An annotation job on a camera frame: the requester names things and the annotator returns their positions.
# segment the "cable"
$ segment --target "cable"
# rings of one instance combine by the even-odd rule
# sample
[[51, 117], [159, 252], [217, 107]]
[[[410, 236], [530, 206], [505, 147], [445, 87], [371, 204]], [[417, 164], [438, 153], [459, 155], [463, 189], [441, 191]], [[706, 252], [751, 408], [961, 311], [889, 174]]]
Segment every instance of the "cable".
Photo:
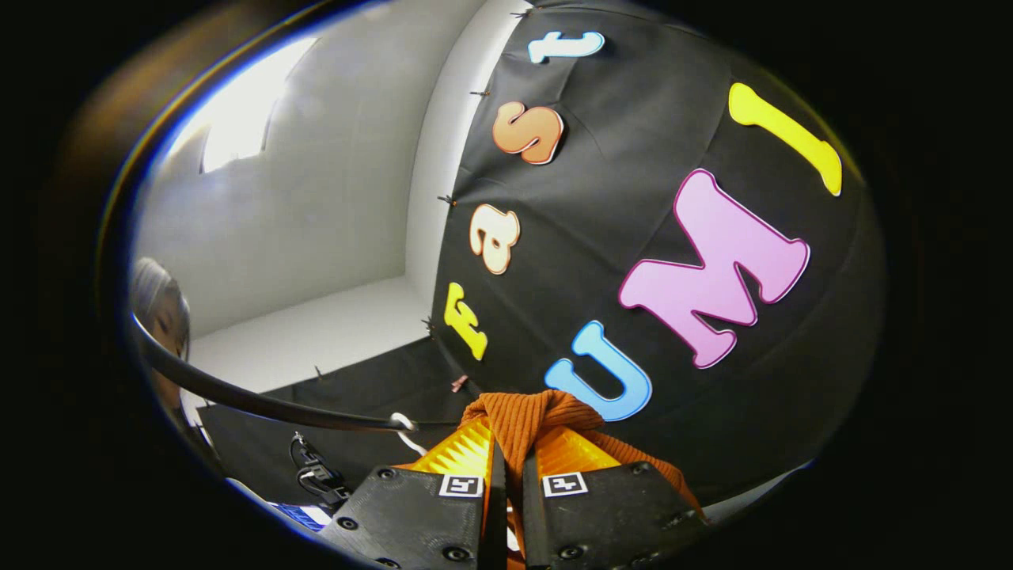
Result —
[[[197, 396], [211, 399], [219, 405], [247, 414], [280, 422], [344, 431], [405, 431], [404, 425], [395, 420], [310, 408], [256, 394], [220, 381], [165, 350], [165, 347], [159, 344], [151, 336], [151, 333], [141, 325], [137, 316], [133, 313], [130, 315], [134, 321], [134, 335], [148, 364], [173, 384]], [[420, 426], [456, 426], [458, 422], [412, 422], [415, 429]]]
[[[411, 423], [411, 420], [409, 420], [404, 414], [400, 412], [394, 412], [393, 414], [391, 414], [390, 419], [401, 422], [401, 425], [408, 428], [408, 431], [415, 431], [415, 426], [414, 424]], [[404, 435], [404, 432], [401, 431], [397, 432], [397, 436], [401, 438], [401, 441], [403, 441], [405, 445], [414, 450], [415, 453], [419, 455], [419, 457], [428, 454], [425, 447], [422, 447], [421, 445], [418, 445], [414, 441], [408, 439], [408, 436]]]
[[295, 455], [295, 453], [293, 451], [293, 447], [296, 446], [296, 443], [299, 443], [299, 438], [298, 437], [293, 437], [292, 438], [292, 442], [289, 443], [289, 458], [292, 460], [292, 465], [294, 465], [294, 466], [296, 466], [298, 468], [299, 467], [299, 462], [296, 461], [296, 455]]
[[322, 490], [320, 490], [319, 488], [316, 488], [316, 487], [313, 487], [313, 488], [307, 487], [306, 486], [306, 482], [303, 481], [302, 479], [298, 480], [298, 482], [299, 482], [299, 486], [302, 487], [304, 491], [306, 491], [307, 493], [310, 493], [311, 495], [313, 495], [313, 496], [315, 496], [317, 498], [323, 497], [323, 495], [326, 493], [326, 491], [322, 491]]
[[296, 481], [299, 482], [299, 486], [303, 489], [306, 489], [307, 484], [312, 484], [313, 489], [318, 491], [320, 494], [327, 492], [327, 489], [322, 488], [316, 481], [309, 479], [310, 477], [315, 477], [313, 470], [310, 468], [303, 468], [296, 474]]

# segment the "person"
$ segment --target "person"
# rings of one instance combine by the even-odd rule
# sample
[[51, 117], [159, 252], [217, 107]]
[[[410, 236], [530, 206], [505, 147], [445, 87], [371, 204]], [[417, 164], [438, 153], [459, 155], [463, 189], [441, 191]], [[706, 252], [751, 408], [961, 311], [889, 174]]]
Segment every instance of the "person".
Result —
[[[183, 360], [189, 360], [190, 315], [179, 282], [151, 257], [134, 262], [130, 280], [131, 310], [138, 322], [162, 345]], [[221, 461], [200, 428], [189, 425], [182, 407], [182, 389], [158, 371], [151, 371], [156, 397], [169, 414], [175, 427], [196, 451], [223, 474]]]

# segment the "orange towel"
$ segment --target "orange towel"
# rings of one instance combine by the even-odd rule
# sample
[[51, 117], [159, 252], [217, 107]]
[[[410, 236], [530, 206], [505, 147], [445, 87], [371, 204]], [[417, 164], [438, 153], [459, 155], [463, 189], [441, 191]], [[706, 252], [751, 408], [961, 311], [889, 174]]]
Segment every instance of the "orange towel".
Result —
[[[506, 492], [515, 508], [514, 521], [522, 520], [519, 507], [521, 500], [522, 471], [524, 460], [541, 433], [555, 426], [566, 426], [603, 452], [615, 458], [620, 464], [647, 462], [654, 466], [672, 483], [680, 495], [703, 517], [700, 503], [690, 491], [681, 471], [670, 463], [654, 459], [643, 452], [594, 431], [605, 424], [602, 416], [594, 408], [580, 402], [565, 392], [548, 390], [540, 394], [482, 394], [472, 402], [461, 417], [461, 425], [487, 416], [492, 435], [503, 453], [506, 463]], [[524, 552], [524, 530], [516, 525], [516, 535], [521, 551]]]

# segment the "white ceiling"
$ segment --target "white ceiling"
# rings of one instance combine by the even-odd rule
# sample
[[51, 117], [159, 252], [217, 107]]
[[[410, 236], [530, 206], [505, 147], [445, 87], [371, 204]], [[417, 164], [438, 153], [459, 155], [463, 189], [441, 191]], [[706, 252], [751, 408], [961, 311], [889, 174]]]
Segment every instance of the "white ceiling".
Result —
[[205, 129], [152, 168], [135, 254], [179, 279], [194, 338], [404, 273], [422, 118], [483, 2], [384, 3], [314, 32], [260, 154], [199, 173]]

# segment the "white wire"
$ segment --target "white wire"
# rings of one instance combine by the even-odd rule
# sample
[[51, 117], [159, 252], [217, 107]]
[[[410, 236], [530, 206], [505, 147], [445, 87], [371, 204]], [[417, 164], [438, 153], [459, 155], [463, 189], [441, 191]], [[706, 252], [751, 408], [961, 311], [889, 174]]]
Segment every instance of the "white wire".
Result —
[[506, 548], [514, 552], [521, 552], [521, 545], [517, 543], [517, 535], [510, 528], [506, 528]]
[[[394, 412], [393, 414], [391, 414], [390, 415], [390, 419], [396, 420], [398, 422], [401, 422], [401, 425], [403, 425], [404, 427], [406, 427], [406, 428], [408, 428], [410, 430], [414, 430], [415, 429], [415, 424], [413, 424], [411, 422], [411, 420], [409, 420], [407, 418], [407, 416], [405, 416], [404, 414], [402, 414], [400, 412]], [[425, 447], [422, 447], [421, 445], [419, 445], [419, 444], [415, 443], [414, 441], [408, 439], [408, 436], [404, 435], [404, 432], [401, 432], [401, 431], [397, 432], [397, 436], [401, 438], [401, 441], [403, 441], [405, 445], [407, 445], [408, 447], [411, 447], [412, 450], [414, 450], [415, 453], [418, 454], [420, 457], [424, 456], [425, 454], [428, 454], [428, 452], [425, 450]]]

